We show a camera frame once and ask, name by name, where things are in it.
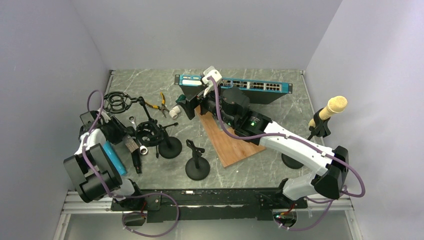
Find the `shock mount desk stand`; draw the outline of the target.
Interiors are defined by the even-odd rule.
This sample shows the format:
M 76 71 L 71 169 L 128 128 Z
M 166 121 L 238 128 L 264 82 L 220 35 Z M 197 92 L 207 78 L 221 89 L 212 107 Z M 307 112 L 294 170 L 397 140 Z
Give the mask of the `shock mount desk stand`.
M 178 124 L 174 122 L 163 126 L 156 120 L 141 122 L 135 129 L 135 137 L 145 147 L 156 147 L 157 158 L 161 155 L 165 159 L 173 159 L 181 153 L 182 143 L 178 138 L 169 136 L 166 128 Z

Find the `black handheld microphone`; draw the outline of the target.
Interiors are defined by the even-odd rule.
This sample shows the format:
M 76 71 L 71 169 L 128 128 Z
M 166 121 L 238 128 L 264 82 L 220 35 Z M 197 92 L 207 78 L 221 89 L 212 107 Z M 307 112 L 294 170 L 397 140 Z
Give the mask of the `black handheld microphone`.
M 141 155 L 138 150 L 135 150 L 131 153 L 132 163 L 137 174 L 142 173 L 142 162 Z

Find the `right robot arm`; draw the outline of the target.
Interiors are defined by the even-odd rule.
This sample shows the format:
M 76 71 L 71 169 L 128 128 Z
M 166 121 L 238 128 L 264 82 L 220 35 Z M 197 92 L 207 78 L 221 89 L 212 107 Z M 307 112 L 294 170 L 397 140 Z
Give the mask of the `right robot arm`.
M 280 152 L 308 167 L 311 173 L 297 178 L 285 178 L 275 194 L 276 203 L 289 207 L 294 201 L 309 195 L 337 200 L 342 195 L 348 170 L 348 151 L 344 147 L 332 149 L 300 137 L 280 126 L 269 117 L 250 109 L 250 99 L 242 90 L 231 87 L 204 95 L 203 91 L 179 100 L 177 104 L 191 120 L 195 109 L 201 114 L 211 113 L 225 126 L 234 130 L 234 137 Z

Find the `clip desk mic stand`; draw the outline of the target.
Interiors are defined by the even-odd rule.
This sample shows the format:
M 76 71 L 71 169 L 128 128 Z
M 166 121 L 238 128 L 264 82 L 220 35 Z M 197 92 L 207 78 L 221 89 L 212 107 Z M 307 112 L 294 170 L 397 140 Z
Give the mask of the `clip desk mic stand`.
M 204 180 L 210 173 L 210 163 L 202 157 L 205 149 L 195 146 L 194 142 L 190 139 L 186 140 L 186 145 L 192 150 L 192 157 L 185 165 L 186 175 L 194 181 Z

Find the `silver mesh glitter microphone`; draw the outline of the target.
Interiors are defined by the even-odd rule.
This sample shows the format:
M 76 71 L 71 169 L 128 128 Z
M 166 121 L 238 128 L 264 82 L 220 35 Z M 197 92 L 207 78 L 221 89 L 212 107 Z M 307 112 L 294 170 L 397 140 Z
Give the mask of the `silver mesh glitter microphone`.
M 139 145 L 137 144 L 135 139 L 131 137 L 130 135 L 124 136 L 122 141 L 125 144 L 125 146 L 128 148 L 130 153 L 139 152 L 140 150 Z

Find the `blue foam microphone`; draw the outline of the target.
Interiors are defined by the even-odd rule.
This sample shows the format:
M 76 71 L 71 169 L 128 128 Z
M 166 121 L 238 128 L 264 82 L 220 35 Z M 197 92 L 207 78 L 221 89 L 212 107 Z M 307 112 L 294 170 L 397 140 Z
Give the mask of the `blue foam microphone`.
M 111 163 L 117 170 L 120 176 L 125 176 L 127 174 L 127 170 L 124 167 L 122 161 L 120 160 L 119 156 L 117 155 L 116 151 L 114 150 L 112 144 L 109 141 L 106 141 L 103 144 L 103 150 L 105 151 L 106 155 L 109 157 Z

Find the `tripod shock mount stand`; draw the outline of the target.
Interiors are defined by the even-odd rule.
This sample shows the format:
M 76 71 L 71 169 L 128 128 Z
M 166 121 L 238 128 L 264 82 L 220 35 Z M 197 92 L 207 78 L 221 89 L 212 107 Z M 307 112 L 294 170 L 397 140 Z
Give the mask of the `tripod shock mount stand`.
M 138 103 L 140 104 L 147 116 L 146 121 L 154 121 L 156 119 L 153 119 L 151 115 L 149 114 L 149 111 L 147 108 L 149 108 L 145 104 L 145 99 L 142 96 L 139 97 L 131 97 L 125 92 L 122 91 L 112 91 L 107 93 L 104 97 L 104 106 L 103 109 L 108 112 L 109 114 L 121 114 L 131 107 L 132 104 Z

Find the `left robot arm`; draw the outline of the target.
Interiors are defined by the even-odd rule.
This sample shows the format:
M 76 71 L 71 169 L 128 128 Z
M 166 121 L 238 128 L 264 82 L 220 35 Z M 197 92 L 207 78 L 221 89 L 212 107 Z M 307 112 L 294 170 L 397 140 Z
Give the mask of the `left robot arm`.
M 144 196 L 136 191 L 114 146 L 134 136 L 132 126 L 124 126 L 115 116 L 91 110 L 80 115 L 80 145 L 63 165 L 80 198 L 90 203 L 113 196 L 131 210 L 139 209 Z

